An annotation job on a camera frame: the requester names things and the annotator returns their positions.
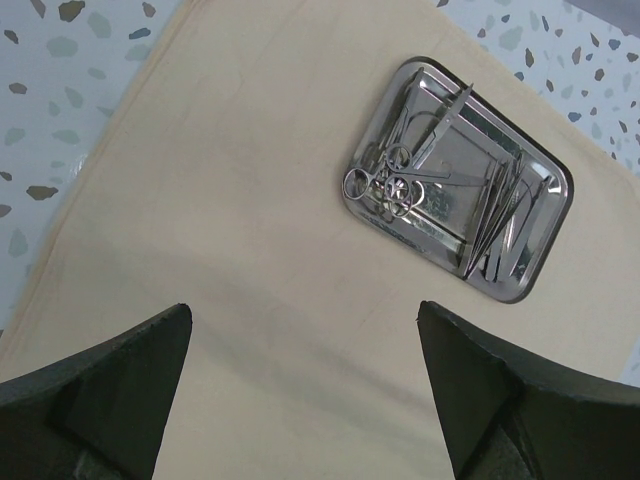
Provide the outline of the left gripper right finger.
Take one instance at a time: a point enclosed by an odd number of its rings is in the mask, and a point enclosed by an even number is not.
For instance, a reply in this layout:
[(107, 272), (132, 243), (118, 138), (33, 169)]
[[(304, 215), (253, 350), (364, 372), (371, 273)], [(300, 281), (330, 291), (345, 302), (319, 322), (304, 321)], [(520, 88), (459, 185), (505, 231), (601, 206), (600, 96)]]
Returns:
[(639, 390), (494, 336), (434, 301), (417, 327), (457, 479), (636, 479)]

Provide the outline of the steel pointed tweezers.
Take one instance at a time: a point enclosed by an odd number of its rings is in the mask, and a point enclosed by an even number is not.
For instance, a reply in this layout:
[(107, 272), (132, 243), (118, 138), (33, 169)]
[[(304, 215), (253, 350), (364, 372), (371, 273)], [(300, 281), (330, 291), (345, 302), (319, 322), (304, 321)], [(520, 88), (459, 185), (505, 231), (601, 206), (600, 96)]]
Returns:
[(490, 282), (498, 279), (501, 257), (512, 240), (514, 215), (521, 202), (518, 189), (524, 173), (523, 156), (524, 152), (520, 150), (515, 157), (497, 164), (494, 169), (479, 230), (464, 270), (465, 277), (470, 277), (485, 260), (483, 275)]

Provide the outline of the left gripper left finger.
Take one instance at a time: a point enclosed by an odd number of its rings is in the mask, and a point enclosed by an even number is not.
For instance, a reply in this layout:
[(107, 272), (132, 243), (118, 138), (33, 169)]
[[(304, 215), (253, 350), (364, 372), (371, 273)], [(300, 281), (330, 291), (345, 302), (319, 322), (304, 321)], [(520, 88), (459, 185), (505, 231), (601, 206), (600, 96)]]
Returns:
[(1, 385), (4, 479), (150, 479), (192, 333), (176, 304)]

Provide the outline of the beige cloth wrap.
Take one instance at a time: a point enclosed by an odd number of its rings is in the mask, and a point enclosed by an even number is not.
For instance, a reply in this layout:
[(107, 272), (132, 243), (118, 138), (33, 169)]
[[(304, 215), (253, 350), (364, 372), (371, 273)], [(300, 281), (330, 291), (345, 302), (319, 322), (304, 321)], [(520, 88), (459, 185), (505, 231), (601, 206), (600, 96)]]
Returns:
[[(504, 305), (357, 220), (341, 173), (393, 72), (434, 58), (575, 194)], [(1, 340), (11, 379), (176, 303), (193, 333), (159, 479), (448, 479), (416, 327), (434, 300), (598, 377), (639, 335), (639, 181), (427, 1), (190, 1), (86, 161)]]

